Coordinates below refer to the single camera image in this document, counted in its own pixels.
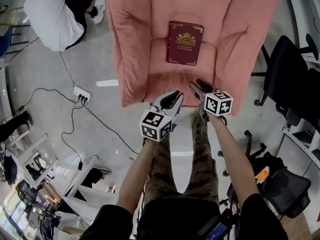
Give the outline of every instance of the orange tag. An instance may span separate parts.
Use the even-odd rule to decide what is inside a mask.
[[[266,178],[269,176],[269,174],[270,174],[269,166],[266,166],[262,171],[258,173],[257,176],[255,176],[255,178],[257,179],[256,183],[257,184],[263,183],[266,180]]]

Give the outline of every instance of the camouflage pants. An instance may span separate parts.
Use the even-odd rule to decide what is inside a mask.
[[[192,122],[193,162],[189,184],[184,193],[177,191],[172,167],[169,137],[163,139],[152,161],[146,183],[144,205],[161,198],[193,198],[219,205],[216,161],[211,157],[207,124],[197,114]]]

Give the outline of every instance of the armchair armrest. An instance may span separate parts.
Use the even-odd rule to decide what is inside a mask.
[[[107,0],[121,104],[142,102],[148,82],[152,16],[150,0]]]
[[[214,86],[233,96],[232,115],[240,110],[256,58],[278,0],[232,0],[217,46]]]

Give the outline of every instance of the concrete floor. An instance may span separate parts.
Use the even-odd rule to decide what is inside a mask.
[[[23,5],[25,0],[14,0],[16,6]],[[291,17],[287,0],[280,0],[272,25],[267,35],[265,46],[269,53],[273,50],[281,35],[295,41],[295,21]],[[148,104],[136,104],[128,108],[120,105],[117,87],[97,87],[96,81],[116,79],[112,38],[109,31],[108,18],[94,25],[87,20],[88,30],[84,40],[75,47],[61,52],[63,61],[77,86],[88,90],[92,99],[87,104],[105,124],[117,131],[128,145],[139,152],[142,138],[139,131],[139,120]],[[36,35],[32,28],[26,30],[25,39],[34,40]],[[264,72],[266,63],[259,55],[254,68],[255,72]],[[241,111],[238,116],[228,116],[228,128],[236,140],[244,141],[244,131],[250,130],[254,140],[266,144],[268,151],[276,154],[282,139],[282,127],[286,124],[282,115],[276,112],[275,103],[267,99],[263,107],[254,106],[254,100],[263,92],[263,78],[252,77],[246,89]],[[9,65],[9,85],[13,108],[25,104],[34,89],[57,89],[68,98],[77,97],[70,88],[71,80],[64,69],[58,52],[43,46],[38,39],[20,52]],[[70,177],[77,170],[78,156],[67,147],[61,132],[72,130],[71,109],[74,104],[54,92],[37,91],[27,108],[34,119],[29,138],[36,140],[47,133],[56,155],[60,161],[60,173],[56,178],[58,189],[63,193],[70,183]],[[192,135],[190,116],[194,110],[183,108],[178,117],[178,127],[171,134],[172,167],[175,182],[179,191],[183,192],[188,184],[192,156]],[[110,168],[116,175],[126,165],[128,158],[135,158],[132,153],[113,132],[106,129],[85,109],[74,111],[74,133],[65,139],[83,160],[98,155],[100,165]],[[209,127],[212,157],[216,159],[219,175],[219,196],[226,197],[230,178],[222,177],[225,169],[223,158],[217,157],[220,150],[216,134]]]

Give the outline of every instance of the red book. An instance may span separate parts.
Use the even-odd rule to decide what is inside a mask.
[[[166,61],[195,66],[198,61],[204,27],[198,24],[170,21]]]

